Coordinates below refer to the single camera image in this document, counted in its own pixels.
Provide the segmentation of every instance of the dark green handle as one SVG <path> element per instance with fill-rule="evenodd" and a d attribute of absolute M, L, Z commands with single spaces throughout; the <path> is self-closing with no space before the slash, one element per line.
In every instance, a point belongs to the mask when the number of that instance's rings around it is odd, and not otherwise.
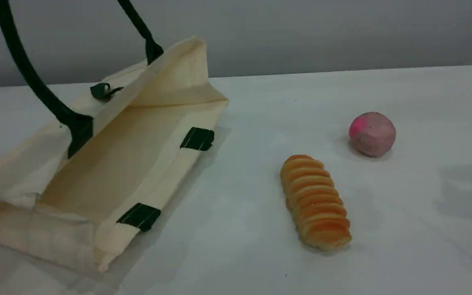
<path fill-rule="evenodd" d="M 147 55 L 147 61 L 150 64 L 156 58 L 163 54 L 163 49 L 160 45 L 152 39 L 152 34 L 148 30 L 147 26 L 143 23 L 143 20 L 139 17 L 138 13 L 132 6 L 129 0 L 118 0 L 121 7 L 127 13 L 131 22 L 137 28 L 138 32 L 145 39 L 145 52 Z M 28 56 L 23 48 L 23 44 L 19 39 L 19 34 L 17 32 L 16 25 L 14 23 L 14 17 L 12 16 L 12 11 L 10 8 L 9 0 L 0 0 L 0 27 L 5 37 L 5 41 L 8 47 L 8 50 L 11 53 L 11 56 L 14 62 L 23 75 L 23 78 L 30 86 L 30 89 L 37 95 L 41 102 L 56 116 L 56 118 L 63 125 L 67 125 L 70 129 L 70 134 L 72 136 L 72 142 L 69 146 L 68 157 L 71 158 L 77 151 L 79 151 L 82 146 L 93 135 L 93 118 L 91 116 L 79 114 L 74 112 L 63 102 L 61 102 L 52 91 L 43 83 L 39 75 L 37 75 L 34 67 L 30 63 Z M 116 88 L 114 92 L 119 91 L 121 88 Z M 110 95 L 106 95 L 101 99 L 102 101 L 107 101 L 112 97 L 114 92 Z"/>
<path fill-rule="evenodd" d="M 74 112 L 61 102 L 50 89 L 43 83 L 39 75 L 30 63 L 19 34 L 17 33 L 14 17 L 8 0 L 0 0 L 0 27 L 5 37 L 8 50 L 11 53 L 17 68 L 30 89 L 37 95 L 41 102 L 56 116 L 60 123 L 67 125 L 72 135 L 68 157 L 71 158 L 84 144 L 92 138 L 93 118 L 91 116 Z"/>

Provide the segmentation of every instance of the gray wall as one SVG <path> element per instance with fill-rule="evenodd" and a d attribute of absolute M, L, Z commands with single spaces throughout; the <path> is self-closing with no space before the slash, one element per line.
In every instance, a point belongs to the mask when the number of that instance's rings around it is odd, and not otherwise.
<path fill-rule="evenodd" d="M 472 64 L 472 0 L 132 0 L 163 48 L 208 43 L 211 76 Z M 116 0 L 11 0 L 47 83 L 144 58 Z M 22 84 L 0 33 L 0 86 Z"/>

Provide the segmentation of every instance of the canvas tote bag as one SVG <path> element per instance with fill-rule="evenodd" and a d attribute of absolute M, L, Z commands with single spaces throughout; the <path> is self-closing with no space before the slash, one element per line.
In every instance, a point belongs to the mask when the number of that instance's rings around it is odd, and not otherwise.
<path fill-rule="evenodd" d="M 163 53 L 129 1 L 118 1 L 145 37 L 148 60 L 68 108 L 37 77 L 0 0 L 11 54 L 57 118 L 0 159 L 0 245 L 80 270 L 106 271 L 150 229 L 211 146 L 228 103 L 208 82 L 203 40 Z"/>

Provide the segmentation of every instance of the twisted bread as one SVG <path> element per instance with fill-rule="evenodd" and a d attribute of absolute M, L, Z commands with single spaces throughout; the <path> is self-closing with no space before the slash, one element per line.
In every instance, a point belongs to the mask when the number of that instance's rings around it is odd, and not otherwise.
<path fill-rule="evenodd" d="M 351 241 L 347 211 L 322 162 L 293 155 L 283 164 L 280 176 L 287 208 L 304 243 L 336 250 Z"/>

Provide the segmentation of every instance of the clay ball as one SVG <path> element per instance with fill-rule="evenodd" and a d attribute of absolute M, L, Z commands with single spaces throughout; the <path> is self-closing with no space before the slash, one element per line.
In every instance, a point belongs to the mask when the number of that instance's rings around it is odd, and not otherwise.
<path fill-rule="evenodd" d="M 393 123 L 377 112 L 362 114 L 349 127 L 350 144 L 370 157 L 381 157 L 387 153 L 397 137 Z"/>

